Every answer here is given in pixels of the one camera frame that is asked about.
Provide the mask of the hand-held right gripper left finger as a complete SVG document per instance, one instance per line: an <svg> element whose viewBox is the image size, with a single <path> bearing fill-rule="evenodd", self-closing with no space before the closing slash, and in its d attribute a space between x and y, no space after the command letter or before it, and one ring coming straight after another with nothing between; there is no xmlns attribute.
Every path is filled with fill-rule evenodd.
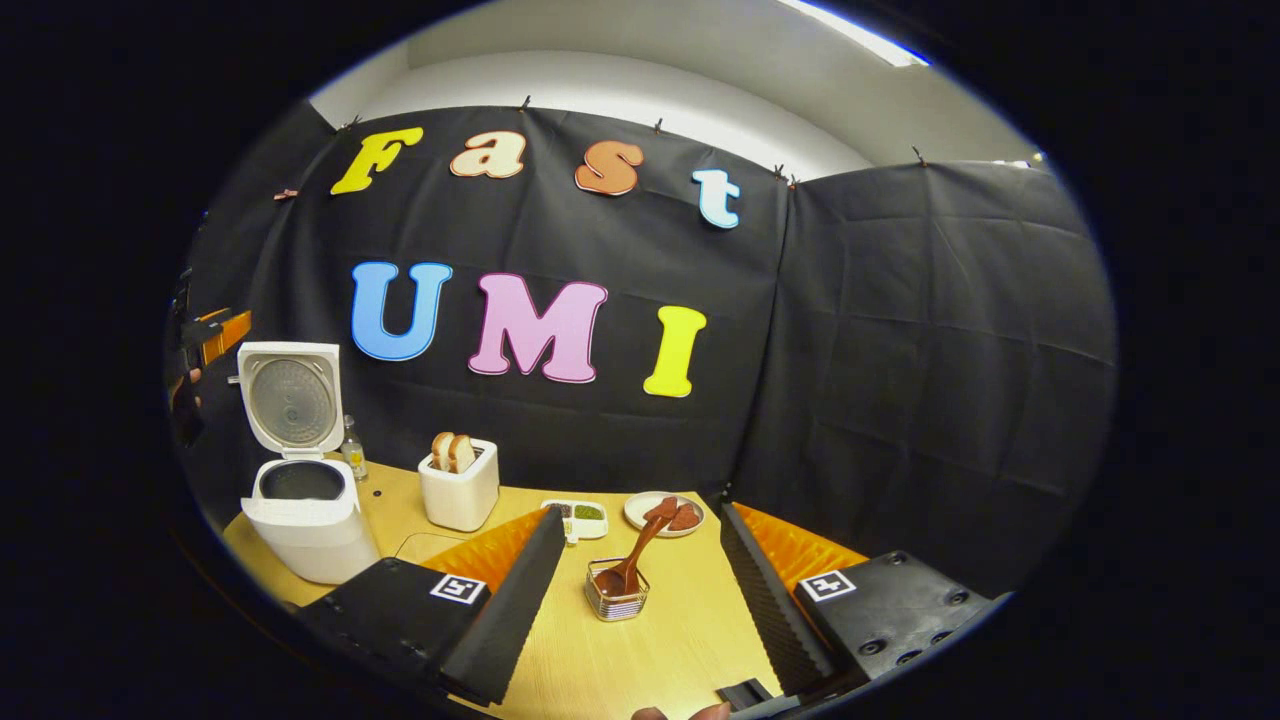
<svg viewBox="0 0 1280 720"><path fill-rule="evenodd" d="M383 559L300 620L407 691L499 705L563 547L561 514L539 509L426 562Z"/></svg>

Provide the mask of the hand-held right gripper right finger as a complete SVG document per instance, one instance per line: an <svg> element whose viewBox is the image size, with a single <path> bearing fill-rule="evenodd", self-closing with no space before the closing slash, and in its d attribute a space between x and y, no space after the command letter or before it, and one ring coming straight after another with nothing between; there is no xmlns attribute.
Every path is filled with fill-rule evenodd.
<svg viewBox="0 0 1280 720"><path fill-rule="evenodd" d="M741 503L721 543L783 694L828 700L923 662L1000 609L904 551L865 559Z"/></svg>

